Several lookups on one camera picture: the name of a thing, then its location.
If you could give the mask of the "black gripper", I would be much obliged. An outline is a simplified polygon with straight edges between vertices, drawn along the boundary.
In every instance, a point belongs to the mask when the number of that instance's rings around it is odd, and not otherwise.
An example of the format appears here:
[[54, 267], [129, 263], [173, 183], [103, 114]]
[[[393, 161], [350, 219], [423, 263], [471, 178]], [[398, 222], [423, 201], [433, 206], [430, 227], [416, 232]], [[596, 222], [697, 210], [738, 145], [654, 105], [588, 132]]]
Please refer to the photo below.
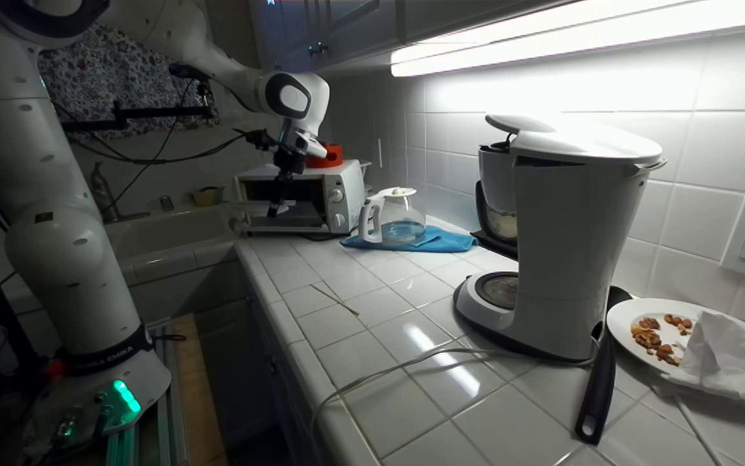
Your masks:
[[[283, 201], [286, 193], [289, 192], [289, 183], [293, 183], [293, 178], [302, 170], [306, 161], [302, 161], [302, 154], [296, 153], [296, 151], [278, 147], [278, 151], [275, 151], [275, 165], [280, 167], [280, 174], [278, 174], [275, 182], [271, 182], [275, 192], [271, 192], [271, 201], [270, 201], [267, 217], [278, 217], [278, 214], [280, 214], [280, 210], [283, 210], [280, 201]], [[287, 200], [287, 201], [286, 201], [286, 213], [293, 213], [296, 205], [299, 205], [296, 200]]]

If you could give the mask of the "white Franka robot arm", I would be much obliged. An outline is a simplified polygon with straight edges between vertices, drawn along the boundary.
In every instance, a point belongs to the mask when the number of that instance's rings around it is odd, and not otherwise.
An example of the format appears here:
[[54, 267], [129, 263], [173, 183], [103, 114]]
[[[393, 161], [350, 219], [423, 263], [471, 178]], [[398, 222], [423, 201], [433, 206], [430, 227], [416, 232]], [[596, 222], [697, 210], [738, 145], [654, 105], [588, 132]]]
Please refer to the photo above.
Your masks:
[[88, 412], [121, 430], [172, 387], [37, 64], [42, 48], [72, 44], [94, 25], [111, 25], [209, 75], [243, 108], [283, 119], [278, 153], [289, 174], [323, 151], [319, 129], [331, 99], [313, 73], [255, 70], [225, 53], [196, 0], [0, 0], [5, 252], [50, 314], [66, 362], [66, 374], [35, 402], [31, 459], [76, 446]]

